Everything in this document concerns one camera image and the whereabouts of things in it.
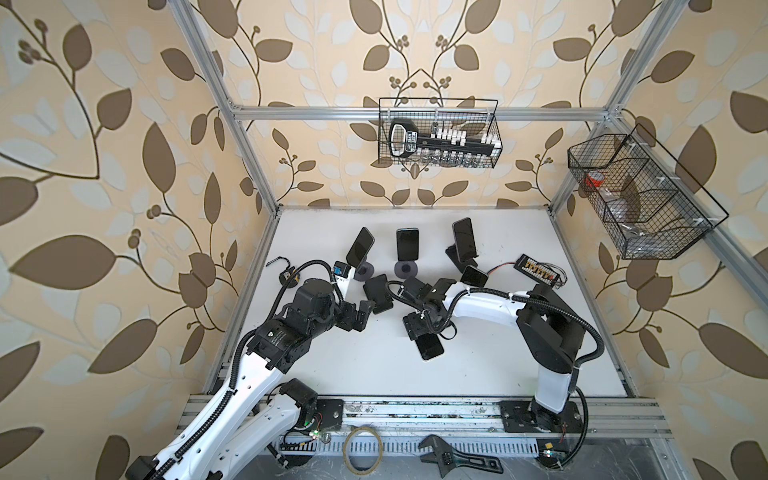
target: black wire basket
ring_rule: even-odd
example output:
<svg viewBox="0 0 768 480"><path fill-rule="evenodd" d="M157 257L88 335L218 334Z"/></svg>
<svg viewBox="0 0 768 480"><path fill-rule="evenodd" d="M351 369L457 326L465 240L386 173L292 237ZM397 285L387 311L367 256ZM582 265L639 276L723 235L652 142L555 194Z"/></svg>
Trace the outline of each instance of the black wire basket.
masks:
<svg viewBox="0 0 768 480"><path fill-rule="evenodd" d="M660 166L651 148L674 160ZM723 206L641 124L568 149L568 169L605 225L621 258L671 260L725 219Z"/></svg>
<svg viewBox="0 0 768 480"><path fill-rule="evenodd" d="M504 148L497 106L474 98L380 98L379 162L493 168Z"/></svg>

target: white table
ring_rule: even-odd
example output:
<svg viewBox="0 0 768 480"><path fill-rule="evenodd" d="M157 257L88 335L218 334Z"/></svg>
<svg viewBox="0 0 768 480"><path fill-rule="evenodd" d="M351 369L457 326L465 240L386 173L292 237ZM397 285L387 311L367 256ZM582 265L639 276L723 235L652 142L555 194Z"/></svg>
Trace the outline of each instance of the white table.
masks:
<svg viewBox="0 0 768 480"><path fill-rule="evenodd" d="M487 271L521 253L538 261L561 266L568 283L558 295L589 323L594 319L574 279L565 253L544 210L287 210L277 227L269 260L287 257L295 266L321 259L331 266L344 261L361 227L376 238L368 261L375 275L386 273L397 280L395 231L418 227L420 233L418 278L434 284L440 277L458 280L461 274L445 255L453 243L451 224L472 218L477 243L478 268ZM286 264L279 261L265 268L248 310L242 333L259 326L280 289L277 275ZM327 280L320 266L301 273L301 281ZM503 266L487 286L504 291L530 290L535 281ZM281 306L293 300L289 289ZM365 300L362 283L353 281L346 300ZM517 329L480 319L460 319L458 335L442 341L445 353L424 362L415 342L409 340L402 318L409 308L395 307L371 316L363 332L333 328L312 341L310 351L296 362L286 380L298 378L321 395L406 396L532 396L536 390L538 364ZM594 349L586 334L580 355ZM610 356L605 353L581 368L578 385L587 396L626 396Z"/></svg>

